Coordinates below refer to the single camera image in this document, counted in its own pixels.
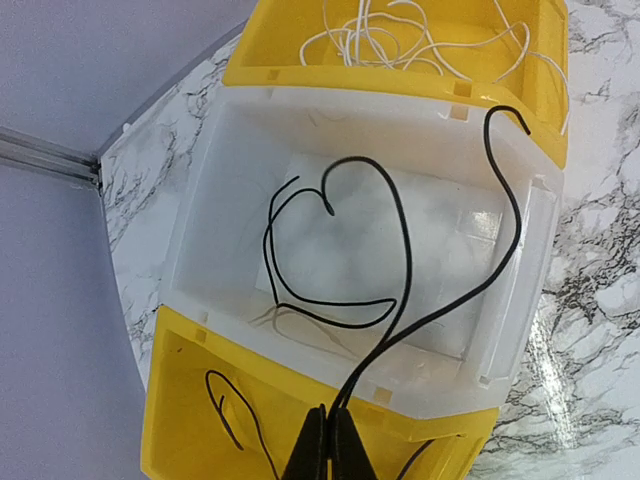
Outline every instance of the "heart-shaped wire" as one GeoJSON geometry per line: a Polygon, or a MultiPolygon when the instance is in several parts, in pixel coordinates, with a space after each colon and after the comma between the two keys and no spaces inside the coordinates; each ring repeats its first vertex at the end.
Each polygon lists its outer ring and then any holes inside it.
{"type": "Polygon", "coordinates": [[[336,167],[343,165],[345,163],[353,163],[353,162],[360,162],[360,163],[365,163],[367,165],[372,166],[373,168],[376,169],[376,171],[378,173],[380,173],[380,175],[382,176],[382,178],[385,180],[385,182],[387,183],[395,206],[396,206],[396,210],[398,213],[398,219],[400,222],[400,228],[402,230],[402,234],[403,234],[403,242],[404,242],[404,247],[405,247],[405,258],[406,258],[406,274],[405,274],[405,287],[404,287],[404,294],[403,297],[400,301],[400,308],[398,309],[398,311],[396,312],[396,316],[394,317],[394,319],[391,321],[389,328],[387,329],[387,331],[383,334],[383,337],[380,341],[384,341],[386,340],[386,338],[388,338],[388,336],[391,334],[391,331],[393,330],[393,328],[395,327],[395,325],[397,325],[398,321],[400,320],[400,316],[402,315],[402,312],[404,311],[404,308],[406,306],[408,297],[409,297],[409,290],[411,288],[411,281],[412,281],[412,271],[413,271],[413,262],[412,262],[412,258],[411,258],[411,244],[409,241],[409,229],[407,226],[407,220],[405,217],[405,213],[404,213],[404,208],[402,207],[402,202],[400,200],[400,195],[398,193],[398,190],[393,182],[393,180],[391,179],[391,177],[389,176],[389,174],[386,172],[386,170],[380,166],[380,164],[378,164],[375,160],[368,158],[368,157],[346,157],[346,158],[342,158],[340,160],[337,160],[335,162],[333,162],[331,165],[329,165],[323,175],[322,175],[322,181],[321,181],[321,186],[320,186],[320,190],[316,189],[316,188],[311,188],[311,187],[305,187],[305,188],[301,188],[299,190],[296,190],[295,192],[293,192],[291,195],[289,195],[283,202],[282,204],[276,209],[276,211],[274,212],[274,206],[276,203],[277,198],[280,196],[280,194],[285,191],[291,184],[293,184],[295,181],[297,181],[300,177],[296,176],[294,178],[292,178],[291,180],[289,180],[287,183],[285,183],[282,187],[280,187],[276,193],[273,195],[273,197],[271,198],[271,202],[269,205],[269,216],[268,216],[268,224],[267,224],[267,228],[265,229],[264,232],[264,236],[262,239],[262,253],[264,256],[264,262],[265,262],[265,266],[267,269],[267,275],[269,276],[269,283],[271,284],[271,292],[273,295],[273,301],[276,305],[276,308],[288,308],[290,310],[294,310],[298,313],[301,313],[303,315],[309,316],[310,318],[313,318],[319,322],[325,323],[327,325],[331,325],[334,327],[340,327],[340,328],[345,328],[345,329],[352,329],[352,330],[357,330],[357,329],[364,329],[364,328],[370,328],[373,327],[374,325],[377,325],[381,322],[383,322],[390,314],[391,312],[394,310],[394,308],[398,305],[398,300],[395,298],[380,298],[380,299],[376,299],[376,300],[367,300],[367,301],[353,301],[353,302],[335,302],[335,301],[327,301],[327,300],[318,300],[318,299],[314,299],[314,298],[309,298],[309,297],[304,297],[300,294],[298,294],[296,291],[294,291],[291,286],[287,283],[287,281],[285,280],[284,276],[282,275],[282,272],[280,271],[280,268],[278,267],[278,262],[277,262],[277,258],[276,258],[276,253],[275,253],[275,240],[274,240],[274,224],[276,219],[280,216],[280,214],[285,210],[285,208],[294,200],[296,199],[298,196],[303,195],[303,194],[314,194],[317,195],[320,200],[322,201],[325,209],[327,210],[327,213],[331,216],[335,216],[335,210],[333,209],[331,203],[329,202],[329,199],[327,197],[326,194],[326,187],[327,187],[327,179],[329,174],[333,171],[333,169],[335,169],[336,167]],[[271,270],[271,266],[269,265],[269,255],[267,252],[267,241],[269,242],[269,253],[271,255],[271,260],[273,262],[273,270],[275,271],[275,274],[278,278],[278,280],[280,281],[280,283],[282,284],[282,286],[285,288],[285,290],[287,292],[289,292],[289,294],[291,296],[293,296],[295,299],[301,301],[301,302],[305,302],[305,303],[309,303],[312,305],[322,305],[322,306],[329,306],[329,307],[364,307],[364,306],[373,306],[373,305],[383,305],[383,304],[389,304],[389,307],[384,311],[384,313],[382,313],[382,315],[380,315],[379,317],[377,317],[374,320],[371,320],[369,322],[366,323],[361,323],[361,324],[351,324],[351,323],[345,323],[345,322],[339,322],[336,320],[332,320],[326,317],[323,317],[317,313],[311,312],[303,307],[300,307],[298,305],[292,304],[292,303],[288,303],[288,302],[283,302],[280,301],[279,296],[278,296],[278,291],[277,291],[277,287],[275,284],[275,279],[273,277],[273,272],[271,270]]]}

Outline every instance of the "yellow plastic container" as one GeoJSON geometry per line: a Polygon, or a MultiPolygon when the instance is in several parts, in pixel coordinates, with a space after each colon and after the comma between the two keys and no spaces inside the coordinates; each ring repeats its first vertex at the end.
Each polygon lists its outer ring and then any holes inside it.
{"type": "MultiPolygon", "coordinates": [[[[257,413],[282,474],[309,408],[330,404],[336,390],[271,362],[169,309],[158,311],[142,439],[142,470],[153,480],[270,479],[246,407],[223,381],[217,398],[245,450],[238,450],[210,402],[205,372],[223,372],[257,413]]],[[[350,404],[380,480],[395,479],[415,450],[424,451],[405,479],[462,479],[498,416],[491,409],[416,421],[354,398],[350,404]]]]}
{"type": "MultiPolygon", "coordinates": [[[[436,42],[480,42],[504,30],[493,0],[415,0],[426,11],[436,42]]],[[[409,6],[386,7],[387,0],[373,0],[371,11],[386,10],[420,21],[409,6]]],[[[568,64],[568,13],[563,0],[501,0],[513,24],[525,22],[531,31],[530,51],[549,56],[566,73],[568,64]]],[[[357,15],[358,2],[329,0],[328,24],[341,27],[357,15]]],[[[411,25],[375,19],[371,26],[384,26],[399,38],[404,51],[419,31],[411,25]]],[[[442,48],[441,53],[456,69],[474,82],[450,74],[441,77],[431,66],[416,63],[411,71],[344,67],[335,46],[325,37],[306,51],[309,66],[300,64],[300,46],[325,30],[322,2],[261,0],[249,20],[231,58],[223,82],[227,86],[300,86],[387,92],[430,97],[468,105],[491,107],[507,104],[524,115],[532,139],[560,167],[566,163],[567,136],[560,130],[567,113],[565,87],[558,72],[538,57],[527,55],[523,64],[499,84],[491,83],[519,55],[516,43],[502,40],[477,49],[442,48]]],[[[522,32],[515,30],[522,39],[522,32]]],[[[433,58],[425,53],[425,58],[433,58]]]]}

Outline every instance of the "white wire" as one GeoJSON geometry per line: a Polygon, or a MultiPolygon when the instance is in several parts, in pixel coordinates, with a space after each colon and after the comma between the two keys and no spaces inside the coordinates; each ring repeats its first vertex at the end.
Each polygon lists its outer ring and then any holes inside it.
{"type": "Polygon", "coordinates": [[[360,29],[362,28],[362,17],[364,13],[364,0],[358,3],[358,21],[356,22],[356,63],[360,63],[360,29]]]}
{"type": "MultiPolygon", "coordinates": [[[[400,42],[398,41],[398,39],[393,34],[391,34],[391,32],[385,30],[384,28],[370,27],[370,30],[372,32],[380,32],[380,33],[384,33],[384,34],[390,36],[395,41],[396,47],[398,49],[398,52],[402,48],[400,46],[400,42]]],[[[305,50],[307,49],[307,47],[309,45],[311,45],[313,42],[316,42],[316,41],[320,40],[321,38],[324,38],[324,37],[327,37],[327,36],[331,36],[333,33],[336,33],[336,32],[347,33],[347,42],[348,42],[348,44],[350,44],[350,42],[351,42],[351,40],[350,40],[351,36],[355,35],[355,33],[356,33],[356,32],[354,32],[353,30],[351,30],[349,28],[332,28],[332,29],[326,30],[324,32],[317,33],[316,35],[314,35],[312,37],[309,37],[302,44],[302,46],[300,47],[300,51],[299,51],[300,63],[305,67],[308,66],[307,65],[307,60],[304,57],[304,52],[305,52],[305,50]]],[[[373,41],[376,43],[376,46],[382,48],[382,46],[380,45],[380,43],[377,40],[373,39],[373,41]]],[[[345,60],[346,59],[350,59],[351,54],[350,54],[350,51],[349,51],[348,48],[344,48],[344,47],[338,46],[338,49],[343,52],[343,54],[345,56],[345,60]]]]}
{"type": "MultiPolygon", "coordinates": [[[[495,37],[492,37],[492,38],[490,38],[488,40],[485,40],[483,42],[478,42],[478,43],[439,42],[439,43],[432,43],[431,45],[427,45],[425,47],[422,47],[417,52],[415,52],[413,54],[413,56],[409,59],[409,62],[406,63],[405,66],[402,69],[406,70],[407,68],[409,68],[409,66],[411,65],[411,62],[413,62],[415,59],[417,59],[418,55],[420,55],[421,53],[426,52],[428,50],[434,50],[434,53],[435,53],[435,49],[436,48],[441,48],[441,47],[446,47],[446,48],[480,48],[480,47],[484,47],[484,46],[489,45],[489,44],[491,44],[491,43],[493,43],[493,42],[495,42],[497,40],[500,40],[507,33],[513,31],[513,29],[515,27],[517,27],[517,26],[522,26],[524,31],[525,31],[525,33],[526,33],[525,46],[528,48],[530,37],[531,37],[530,32],[529,32],[529,27],[524,22],[517,22],[517,23],[514,23],[513,25],[511,25],[507,30],[503,31],[502,33],[499,33],[495,37]]],[[[506,77],[511,72],[513,72],[516,68],[518,68],[518,66],[522,63],[522,59],[524,58],[524,53],[522,53],[522,52],[520,53],[520,57],[518,58],[518,60],[516,60],[516,62],[505,73],[503,73],[496,80],[494,80],[494,83],[499,82],[500,80],[504,79],[504,77],[506,77]]]]}
{"type": "MultiPolygon", "coordinates": [[[[369,18],[386,18],[388,20],[392,20],[394,22],[399,22],[399,23],[406,23],[407,25],[413,25],[414,27],[419,28],[420,30],[422,30],[423,35],[424,35],[424,25],[421,25],[420,23],[416,22],[415,20],[409,20],[408,18],[400,18],[400,17],[395,17],[393,15],[390,15],[386,12],[374,12],[374,13],[370,13],[369,14],[369,18]]],[[[349,20],[348,22],[346,22],[342,28],[349,28],[351,25],[353,25],[354,23],[356,23],[357,19],[356,18],[352,18],[351,20],[349,20]]],[[[403,53],[400,56],[399,60],[402,60],[404,58],[406,58],[408,55],[411,55],[411,53],[413,52],[413,50],[415,50],[416,48],[418,48],[418,46],[420,45],[420,43],[422,43],[423,40],[423,36],[421,35],[418,38],[418,41],[415,43],[415,45],[413,47],[411,47],[409,49],[409,51],[403,53]]]]}
{"type": "Polygon", "coordinates": [[[496,35],[493,38],[490,38],[489,40],[486,40],[484,42],[478,42],[478,43],[453,43],[453,42],[434,42],[433,37],[431,35],[431,32],[429,31],[428,28],[428,22],[427,22],[427,15],[424,11],[424,9],[417,3],[415,3],[412,0],[393,0],[391,1],[389,4],[387,4],[387,7],[394,7],[397,5],[407,5],[407,6],[412,6],[415,9],[418,10],[418,12],[420,13],[420,16],[422,17],[422,21],[423,23],[419,23],[415,20],[411,20],[408,18],[401,18],[401,17],[396,17],[394,15],[388,14],[386,12],[374,12],[371,13],[370,9],[371,9],[371,0],[359,0],[358,2],[358,16],[347,21],[344,26],[342,28],[334,28],[334,29],[330,29],[329,28],[329,22],[327,20],[327,4],[328,4],[328,0],[323,0],[322,2],[322,18],[323,18],[323,22],[324,22],[324,27],[325,27],[325,31],[321,32],[317,35],[312,36],[311,38],[309,38],[306,42],[304,42],[304,44],[300,47],[300,63],[304,66],[307,65],[306,60],[304,58],[304,52],[306,50],[306,48],[313,42],[315,42],[316,40],[319,40],[320,38],[323,38],[325,36],[328,36],[331,39],[331,42],[335,45],[336,49],[338,50],[338,55],[343,57],[343,62],[346,66],[384,66],[386,68],[390,68],[390,69],[395,69],[397,65],[403,65],[403,70],[407,70],[411,64],[413,62],[424,62],[424,63],[428,63],[431,66],[433,66],[440,75],[444,75],[444,71],[442,70],[442,68],[440,67],[440,65],[438,65],[437,62],[433,61],[433,60],[429,60],[426,58],[421,58],[419,57],[420,54],[429,51],[429,50],[433,50],[433,54],[436,57],[436,59],[454,76],[462,79],[462,80],[466,80],[466,81],[473,81],[470,77],[468,77],[467,75],[459,72],[457,69],[455,69],[451,64],[449,64],[443,57],[442,54],[440,53],[440,51],[438,50],[439,48],[479,48],[485,45],[489,45],[492,42],[495,42],[497,40],[499,40],[500,38],[502,38],[504,35],[506,35],[507,33],[509,33],[511,35],[511,38],[513,38],[513,40],[516,42],[516,44],[518,45],[518,47],[520,48],[520,55],[518,56],[518,58],[516,59],[516,61],[513,63],[513,65],[507,69],[502,75],[500,75],[496,80],[494,80],[493,83],[497,83],[500,82],[502,80],[504,80],[507,76],[511,75],[524,61],[524,58],[526,57],[526,55],[531,55],[534,57],[537,57],[545,62],[547,62],[549,65],[551,65],[560,75],[560,77],[562,78],[562,82],[564,84],[564,88],[565,88],[565,93],[567,96],[567,114],[565,115],[565,119],[564,122],[562,124],[562,128],[560,130],[560,134],[561,135],[565,135],[566,131],[567,131],[567,127],[568,127],[568,123],[569,123],[569,115],[570,115],[570,98],[569,98],[569,82],[567,81],[567,77],[564,73],[564,71],[562,70],[562,68],[560,68],[560,66],[549,56],[544,55],[542,53],[538,53],[538,52],[532,52],[529,51],[529,47],[530,47],[530,42],[531,42],[531,34],[529,31],[529,27],[526,23],[524,22],[517,22],[514,24],[510,24],[506,15],[504,14],[504,11],[502,10],[502,7],[500,5],[499,0],[493,0],[493,3],[496,7],[496,9],[498,10],[498,14],[500,15],[500,18],[502,19],[502,22],[504,23],[504,26],[506,27],[506,30],[503,31],[502,33],[496,35]],[[388,30],[381,28],[381,27],[369,27],[369,20],[374,19],[374,18],[386,18],[388,20],[392,20],[394,22],[399,22],[399,23],[404,23],[404,24],[408,24],[408,25],[412,25],[418,29],[420,29],[422,31],[422,34],[420,35],[420,37],[418,38],[418,40],[415,42],[415,44],[406,52],[401,53],[401,46],[400,46],[400,42],[398,41],[398,39],[388,30]],[[356,24],[356,29],[355,31],[353,29],[350,28],[351,25],[356,24]],[[515,35],[514,33],[514,28],[516,26],[522,26],[524,31],[525,31],[525,42],[524,45],[520,42],[520,40],[518,39],[518,37],[515,35]],[[340,33],[340,37],[338,38],[338,40],[336,40],[336,38],[334,37],[333,33],[335,32],[339,32],[340,33]],[[369,42],[369,45],[371,46],[371,49],[373,50],[374,54],[378,57],[378,60],[363,60],[361,59],[361,34],[364,32],[364,36],[367,39],[367,41],[369,42]],[[371,35],[371,32],[379,32],[379,33],[383,33],[387,36],[389,36],[390,38],[393,39],[393,41],[396,44],[396,57],[394,60],[390,61],[389,57],[387,55],[386,50],[384,49],[384,47],[382,47],[382,45],[380,44],[380,42],[378,40],[376,40],[375,38],[373,38],[373,36],[371,35]],[[422,48],[420,48],[420,44],[422,43],[423,39],[425,39],[428,43],[427,46],[424,46],[422,48]],[[351,52],[351,44],[354,43],[355,45],[355,55],[352,55],[351,52]]]}
{"type": "Polygon", "coordinates": [[[393,63],[389,63],[389,59],[387,57],[386,52],[384,51],[384,48],[380,47],[380,49],[378,49],[378,47],[374,44],[373,39],[371,38],[371,33],[369,32],[369,10],[371,9],[371,0],[367,0],[367,3],[364,7],[364,33],[365,36],[367,37],[367,40],[369,41],[369,45],[371,45],[371,49],[375,52],[376,55],[378,55],[378,58],[382,61],[382,63],[389,69],[393,69],[393,65],[395,65],[395,62],[398,60],[398,57],[400,56],[400,42],[398,42],[398,40],[396,39],[396,37],[394,37],[391,32],[389,32],[389,35],[391,35],[395,40],[396,40],[396,44],[398,45],[398,50],[396,52],[396,59],[394,60],[393,63]]]}
{"type": "MultiPolygon", "coordinates": [[[[428,27],[428,23],[427,23],[427,14],[424,12],[424,9],[420,5],[418,5],[417,3],[412,2],[411,0],[394,0],[393,2],[389,3],[387,6],[388,7],[393,7],[395,5],[410,5],[410,6],[415,7],[420,12],[420,16],[422,17],[422,21],[424,22],[424,35],[425,35],[425,37],[427,37],[427,41],[431,45],[435,45],[436,44],[433,41],[433,37],[431,36],[431,32],[429,32],[429,27],[428,27]]],[[[440,55],[440,52],[438,51],[437,47],[433,49],[433,54],[440,61],[440,63],[442,63],[445,66],[445,68],[447,70],[449,70],[452,74],[454,74],[456,77],[461,78],[462,80],[466,80],[468,82],[473,81],[471,78],[467,77],[463,73],[460,73],[458,70],[453,68],[453,66],[451,64],[449,64],[449,62],[447,62],[444,58],[442,58],[442,55],[440,55]]]]}
{"type": "MultiPolygon", "coordinates": [[[[498,0],[493,0],[493,3],[496,6],[498,13],[500,14],[500,18],[502,18],[502,22],[504,23],[504,26],[509,28],[510,26],[509,20],[507,20],[507,16],[504,14],[504,11],[502,10],[502,6],[500,5],[500,2],[498,0]]],[[[522,44],[520,43],[520,40],[518,40],[518,37],[515,36],[513,31],[511,32],[511,37],[518,44],[520,48],[523,48],[522,44]]],[[[547,62],[549,65],[551,65],[553,68],[556,69],[556,71],[560,74],[560,77],[562,78],[562,82],[564,83],[565,94],[567,96],[567,114],[564,117],[564,122],[562,122],[562,128],[560,129],[560,135],[564,136],[565,133],[567,133],[567,127],[569,126],[569,114],[571,111],[571,98],[569,96],[569,81],[567,80],[567,76],[565,75],[562,68],[560,68],[560,66],[551,57],[538,52],[527,52],[527,54],[534,57],[538,57],[544,60],[545,62],[547,62]]]]}

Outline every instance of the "white wall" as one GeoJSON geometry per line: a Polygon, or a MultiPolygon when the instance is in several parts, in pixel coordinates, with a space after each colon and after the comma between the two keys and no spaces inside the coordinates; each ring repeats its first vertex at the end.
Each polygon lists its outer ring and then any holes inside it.
{"type": "Polygon", "coordinates": [[[144,390],[95,189],[0,163],[0,479],[142,480],[144,390]]]}
{"type": "Polygon", "coordinates": [[[85,153],[256,0],[6,0],[0,127],[85,153]]]}

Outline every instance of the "plastic storage box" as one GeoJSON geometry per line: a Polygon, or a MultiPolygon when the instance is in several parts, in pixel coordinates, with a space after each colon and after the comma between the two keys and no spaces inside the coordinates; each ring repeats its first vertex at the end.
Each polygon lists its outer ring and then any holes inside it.
{"type": "MultiPolygon", "coordinates": [[[[298,186],[318,186],[322,167],[354,154],[389,169],[405,202],[415,257],[401,325],[484,280],[511,240],[513,214],[483,149],[484,109],[337,89],[234,87],[221,89],[212,112],[202,150],[194,153],[160,299],[207,330],[324,385],[339,387],[381,332],[328,328],[292,312],[273,317],[262,237],[270,198],[287,178],[299,174],[298,186]]],[[[494,116],[491,132],[522,211],[516,255],[483,296],[394,346],[355,390],[410,418],[502,405],[537,306],[562,172],[506,116],[494,116]]],[[[330,179],[337,226],[317,216],[312,200],[292,206],[276,226],[281,267],[299,291],[331,299],[398,295],[385,279],[404,271],[399,230],[386,213],[385,187],[370,173],[345,167],[330,179]],[[323,236],[330,228],[337,230],[323,236]],[[336,231],[343,248],[330,241],[336,231]],[[336,251],[349,257],[327,256],[336,251]],[[373,271],[379,274],[372,280],[373,271]]],[[[372,318],[370,311],[336,315],[372,318]]]]}
{"type": "MultiPolygon", "coordinates": [[[[373,0],[371,11],[385,10],[422,21],[415,8],[388,8],[387,3],[387,0],[373,0]]],[[[493,0],[416,0],[416,3],[426,11],[436,42],[480,42],[504,30],[493,0]]],[[[500,5],[512,24],[522,21],[529,26],[530,51],[547,55],[566,73],[569,16],[565,2],[500,0],[500,5]]],[[[357,11],[358,2],[328,0],[328,24],[342,26],[355,17],[357,11]]],[[[385,19],[372,20],[371,25],[391,31],[405,50],[419,34],[411,25],[385,19]]],[[[567,136],[560,135],[560,130],[568,104],[558,72],[539,57],[527,55],[524,63],[505,80],[491,83],[519,55],[516,43],[508,35],[483,48],[441,49],[447,61],[475,80],[467,83],[448,73],[440,77],[424,64],[412,66],[411,71],[345,67],[326,37],[307,49],[309,66],[303,67],[299,59],[300,46],[324,30],[320,1],[261,0],[231,58],[224,84],[356,89],[430,97],[485,108],[495,104],[512,105],[522,112],[531,127],[531,138],[564,168],[567,136]]]]}

